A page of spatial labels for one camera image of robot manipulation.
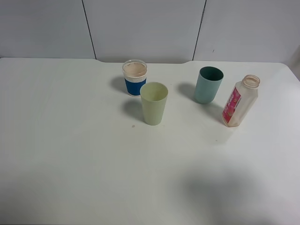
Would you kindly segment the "pale green plastic cup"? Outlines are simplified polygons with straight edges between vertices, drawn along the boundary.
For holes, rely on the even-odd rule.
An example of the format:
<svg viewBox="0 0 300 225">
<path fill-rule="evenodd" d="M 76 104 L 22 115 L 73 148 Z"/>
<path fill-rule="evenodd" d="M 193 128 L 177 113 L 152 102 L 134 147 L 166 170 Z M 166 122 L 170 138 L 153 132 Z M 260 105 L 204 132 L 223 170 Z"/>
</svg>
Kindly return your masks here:
<svg viewBox="0 0 300 225">
<path fill-rule="evenodd" d="M 149 82 L 140 89 L 142 112 L 148 125 L 158 125 L 163 117 L 168 89 L 159 82 Z"/>
</svg>

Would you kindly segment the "clear plastic drink bottle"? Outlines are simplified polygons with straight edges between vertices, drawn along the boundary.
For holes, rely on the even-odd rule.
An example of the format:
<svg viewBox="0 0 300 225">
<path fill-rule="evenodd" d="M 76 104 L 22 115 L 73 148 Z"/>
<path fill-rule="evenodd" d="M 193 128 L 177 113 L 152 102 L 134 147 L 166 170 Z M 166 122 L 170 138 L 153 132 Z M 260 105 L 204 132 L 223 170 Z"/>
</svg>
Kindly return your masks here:
<svg viewBox="0 0 300 225">
<path fill-rule="evenodd" d="M 259 77 L 246 75 L 237 82 L 223 108 L 222 118 L 227 127 L 238 127 L 258 98 Z"/>
</svg>

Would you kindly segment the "blue sleeved paper cup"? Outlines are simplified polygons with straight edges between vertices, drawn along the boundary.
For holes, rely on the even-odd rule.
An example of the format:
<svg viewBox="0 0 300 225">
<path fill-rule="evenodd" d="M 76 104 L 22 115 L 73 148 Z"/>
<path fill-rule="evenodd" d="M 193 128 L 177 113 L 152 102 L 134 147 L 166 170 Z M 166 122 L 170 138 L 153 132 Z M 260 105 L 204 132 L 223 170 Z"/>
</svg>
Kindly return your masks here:
<svg viewBox="0 0 300 225">
<path fill-rule="evenodd" d="M 128 60 L 122 66 L 122 72 L 129 95 L 140 96 L 140 89 L 147 80 L 147 65 L 142 60 Z"/>
</svg>

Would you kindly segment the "teal plastic cup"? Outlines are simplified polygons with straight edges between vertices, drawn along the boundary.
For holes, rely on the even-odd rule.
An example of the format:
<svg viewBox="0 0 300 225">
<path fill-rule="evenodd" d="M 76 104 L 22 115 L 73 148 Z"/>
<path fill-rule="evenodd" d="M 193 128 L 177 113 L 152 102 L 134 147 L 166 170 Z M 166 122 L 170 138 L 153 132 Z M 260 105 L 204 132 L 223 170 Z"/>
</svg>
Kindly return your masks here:
<svg viewBox="0 0 300 225">
<path fill-rule="evenodd" d="M 223 72 L 216 67 L 203 67 L 199 71 L 194 98 L 200 104 L 212 102 L 224 78 Z"/>
</svg>

